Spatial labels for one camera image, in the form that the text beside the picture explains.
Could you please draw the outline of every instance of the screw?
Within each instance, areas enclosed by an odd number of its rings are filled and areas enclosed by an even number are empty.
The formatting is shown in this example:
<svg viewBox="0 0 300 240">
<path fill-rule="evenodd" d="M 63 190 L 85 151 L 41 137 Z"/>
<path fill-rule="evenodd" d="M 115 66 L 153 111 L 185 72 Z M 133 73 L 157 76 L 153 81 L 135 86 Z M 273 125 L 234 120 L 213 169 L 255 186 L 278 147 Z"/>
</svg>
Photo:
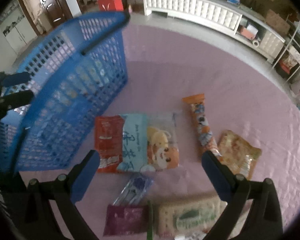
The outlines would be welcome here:
<svg viewBox="0 0 300 240">
<path fill-rule="evenodd" d="M 66 174 L 60 174 L 58 176 L 58 180 L 60 180 L 60 181 L 64 181 L 66 178 L 67 178 Z"/>
<path fill-rule="evenodd" d="M 266 182 L 266 184 L 269 184 L 269 185 L 273 184 L 272 179 L 269 179 L 269 178 L 265 178 L 265 182 Z"/>
<path fill-rule="evenodd" d="M 31 179 L 31 180 L 29 181 L 29 184 L 33 186 L 33 185 L 35 185 L 37 182 L 38 182 L 37 179 Z"/>
<path fill-rule="evenodd" d="M 244 180 L 244 176 L 242 174 L 236 174 L 235 178 L 239 181 Z"/>
</svg>

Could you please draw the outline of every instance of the wooden door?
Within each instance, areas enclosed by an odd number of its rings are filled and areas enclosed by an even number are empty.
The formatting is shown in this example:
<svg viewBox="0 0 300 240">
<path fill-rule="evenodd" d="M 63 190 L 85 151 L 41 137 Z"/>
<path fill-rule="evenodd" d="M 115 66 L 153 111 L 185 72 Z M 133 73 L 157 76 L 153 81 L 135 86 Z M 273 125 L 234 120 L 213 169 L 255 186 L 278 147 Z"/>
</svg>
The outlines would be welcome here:
<svg viewBox="0 0 300 240">
<path fill-rule="evenodd" d="M 23 40 L 16 28 L 13 28 L 7 34 L 6 39 L 17 54 L 26 45 L 25 41 Z"/>
<path fill-rule="evenodd" d="M 17 30 L 19 31 L 20 35 L 22 36 L 23 40 L 26 43 L 32 41 L 37 34 L 34 32 L 33 28 L 31 27 L 28 19 L 24 17 L 17 25 Z"/>
<path fill-rule="evenodd" d="M 41 3 L 47 10 L 53 27 L 57 27 L 66 21 L 58 0 L 41 0 Z"/>
</svg>

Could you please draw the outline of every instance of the snack package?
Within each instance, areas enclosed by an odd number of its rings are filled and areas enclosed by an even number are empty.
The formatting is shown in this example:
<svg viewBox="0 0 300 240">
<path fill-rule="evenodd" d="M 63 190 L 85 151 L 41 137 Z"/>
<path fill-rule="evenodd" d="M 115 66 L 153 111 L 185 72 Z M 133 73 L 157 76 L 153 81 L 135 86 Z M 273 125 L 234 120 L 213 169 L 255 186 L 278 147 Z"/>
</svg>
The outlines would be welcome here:
<svg viewBox="0 0 300 240">
<path fill-rule="evenodd" d="M 161 171 L 179 165 L 173 113 L 97 117 L 98 172 Z"/>
<path fill-rule="evenodd" d="M 133 174 L 113 205 L 138 205 L 152 183 L 153 180 L 151 178 L 141 173 Z"/>
<path fill-rule="evenodd" d="M 141 171 L 161 171 L 179 166 L 179 149 L 173 113 L 148 116 L 147 164 Z"/>
<path fill-rule="evenodd" d="M 222 132 L 219 142 L 222 154 L 220 162 L 228 166 L 233 174 L 242 174 L 248 180 L 261 155 L 261 149 L 251 146 L 246 140 L 230 130 Z"/>
<path fill-rule="evenodd" d="M 205 238 L 207 234 L 202 231 L 195 231 L 192 234 L 185 236 L 185 235 L 177 235 L 174 237 L 174 240 L 202 240 Z"/>
<path fill-rule="evenodd" d="M 117 172 L 122 162 L 122 129 L 119 116 L 98 116 L 95 119 L 95 149 L 100 154 L 98 172 Z"/>
<path fill-rule="evenodd" d="M 221 156 L 205 115 L 204 94 L 189 96 L 182 100 L 191 107 L 191 114 L 201 144 L 201 154 L 210 150 L 215 156 Z"/>
<path fill-rule="evenodd" d="M 144 233 L 148 229 L 149 206 L 108 205 L 103 236 Z"/>
<path fill-rule="evenodd" d="M 122 163 L 120 171 L 140 171 L 147 163 L 146 114 L 122 114 L 125 119 L 122 132 Z"/>
<path fill-rule="evenodd" d="M 158 207 L 158 235 L 187 235 L 198 230 L 208 232 L 226 205 L 218 196 L 163 203 Z"/>
</svg>

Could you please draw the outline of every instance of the blue plastic basket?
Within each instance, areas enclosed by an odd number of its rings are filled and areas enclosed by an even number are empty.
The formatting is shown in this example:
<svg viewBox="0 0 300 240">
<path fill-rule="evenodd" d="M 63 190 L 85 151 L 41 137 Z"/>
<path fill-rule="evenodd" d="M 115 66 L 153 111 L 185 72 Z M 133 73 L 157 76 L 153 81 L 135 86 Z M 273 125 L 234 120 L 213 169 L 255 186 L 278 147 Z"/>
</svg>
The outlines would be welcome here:
<svg viewBox="0 0 300 240">
<path fill-rule="evenodd" d="M 20 65 L 32 80 L 6 94 L 31 89 L 29 106 L 0 123 L 0 171 L 66 168 L 86 135 L 127 82 L 120 28 L 124 12 L 72 19 L 50 33 Z"/>
</svg>

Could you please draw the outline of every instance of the cartoon character print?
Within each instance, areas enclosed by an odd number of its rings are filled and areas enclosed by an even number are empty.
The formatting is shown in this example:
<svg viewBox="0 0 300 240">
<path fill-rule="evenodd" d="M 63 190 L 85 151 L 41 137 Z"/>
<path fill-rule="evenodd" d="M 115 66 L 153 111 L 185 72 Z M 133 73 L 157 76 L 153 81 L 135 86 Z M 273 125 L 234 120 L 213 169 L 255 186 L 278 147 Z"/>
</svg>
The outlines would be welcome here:
<svg viewBox="0 0 300 240">
<path fill-rule="evenodd" d="M 179 152 L 176 147 L 158 148 L 156 145 L 149 145 L 147 156 L 148 164 L 157 171 L 176 168 L 179 163 Z"/>
<path fill-rule="evenodd" d="M 208 120 L 206 119 L 204 114 L 199 114 L 197 115 L 197 121 L 198 124 L 202 125 L 202 126 L 208 126 Z"/>
<path fill-rule="evenodd" d="M 210 142 L 211 138 L 212 138 L 212 132 L 202 133 L 199 136 L 199 141 L 202 146 L 205 146 L 206 144 L 208 144 Z"/>
<path fill-rule="evenodd" d="M 196 104 L 194 107 L 194 113 L 199 114 L 199 113 L 204 113 L 204 105 L 203 104 Z"/>
<path fill-rule="evenodd" d="M 147 129 L 148 144 L 156 145 L 158 148 L 168 147 L 168 141 L 171 138 L 169 132 L 149 126 Z"/>
</svg>

